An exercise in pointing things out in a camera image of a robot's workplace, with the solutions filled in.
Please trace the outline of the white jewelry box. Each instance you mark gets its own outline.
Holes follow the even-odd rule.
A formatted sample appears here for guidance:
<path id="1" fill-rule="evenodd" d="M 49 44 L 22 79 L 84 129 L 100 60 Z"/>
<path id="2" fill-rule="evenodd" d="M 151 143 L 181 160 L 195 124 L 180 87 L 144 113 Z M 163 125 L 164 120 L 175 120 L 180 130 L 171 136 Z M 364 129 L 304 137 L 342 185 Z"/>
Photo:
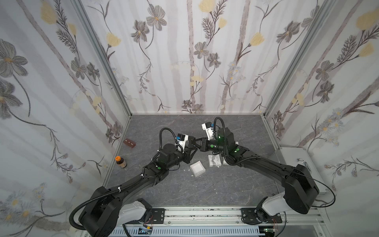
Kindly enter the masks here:
<path id="1" fill-rule="evenodd" d="M 222 165 L 220 155 L 208 155 L 209 167 L 220 167 Z"/>

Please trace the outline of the white box base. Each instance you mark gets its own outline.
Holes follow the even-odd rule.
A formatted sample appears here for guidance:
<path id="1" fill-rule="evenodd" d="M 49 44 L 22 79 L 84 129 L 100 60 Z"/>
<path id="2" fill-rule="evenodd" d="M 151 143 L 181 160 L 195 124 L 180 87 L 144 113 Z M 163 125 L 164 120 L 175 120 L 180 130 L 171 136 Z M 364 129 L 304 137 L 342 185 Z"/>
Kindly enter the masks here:
<path id="1" fill-rule="evenodd" d="M 198 161 L 192 165 L 190 165 L 190 169 L 195 177 L 199 177 L 203 173 L 206 172 L 206 169 L 204 168 L 203 164 L 201 161 Z"/>

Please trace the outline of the white jewelry box lid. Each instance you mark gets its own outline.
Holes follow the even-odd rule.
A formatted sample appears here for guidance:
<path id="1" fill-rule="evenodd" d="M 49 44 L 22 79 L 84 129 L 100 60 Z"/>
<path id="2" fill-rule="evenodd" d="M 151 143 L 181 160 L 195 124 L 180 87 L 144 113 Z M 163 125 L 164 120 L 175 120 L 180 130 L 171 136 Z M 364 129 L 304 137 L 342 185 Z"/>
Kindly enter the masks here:
<path id="1" fill-rule="evenodd" d="M 235 160 L 230 156 L 226 156 L 226 157 L 224 156 L 223 160 L 224 160 L 223 165 L 233 166 L 235 164 Z"/>

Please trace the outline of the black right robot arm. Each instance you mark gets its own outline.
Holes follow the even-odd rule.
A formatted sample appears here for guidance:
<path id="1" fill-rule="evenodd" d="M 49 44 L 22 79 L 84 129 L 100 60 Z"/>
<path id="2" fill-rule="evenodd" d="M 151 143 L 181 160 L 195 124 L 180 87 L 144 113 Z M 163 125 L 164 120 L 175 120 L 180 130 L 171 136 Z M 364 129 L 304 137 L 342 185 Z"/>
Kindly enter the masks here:
<path id="1" fill-rule="evenodd" d="M 219 130 L 211 140 L 198 138 L 193 142 L 202 152 L 220 153 L 230 166 L 254 170 L 279 183 L 284 191 L 267 197 L 259 203 L 259 212 L 274 216 L 280 212 L 293 210 L 299 214 L 308 214 L 319 188 L 310 171 L 303 165 L 283 165 L 263 158 L 246 147 L 235 143 L 234 135 L 229 130 Z"/>

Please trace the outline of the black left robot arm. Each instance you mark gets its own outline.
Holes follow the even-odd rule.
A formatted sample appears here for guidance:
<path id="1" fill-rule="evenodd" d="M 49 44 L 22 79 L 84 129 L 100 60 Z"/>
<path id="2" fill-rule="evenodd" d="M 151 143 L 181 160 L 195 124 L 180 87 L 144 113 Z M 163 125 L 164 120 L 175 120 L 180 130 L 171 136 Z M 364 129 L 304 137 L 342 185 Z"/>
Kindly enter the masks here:
<path id="1" fill-rule="evenodd" d="M 112 188 L 100 187 L 91 198 L 74 208 L 69 216 L 72 227 L 87 231 L 92 237 L 107 237 L 117 226 L 121 208 L 140 191 L 153 187 L 167 177 L 170 168 L 190 163 L 198 150 L 190 142 L 182 151 L 179 145 L 166 144 L 157 151 L 141 174 Z"/>

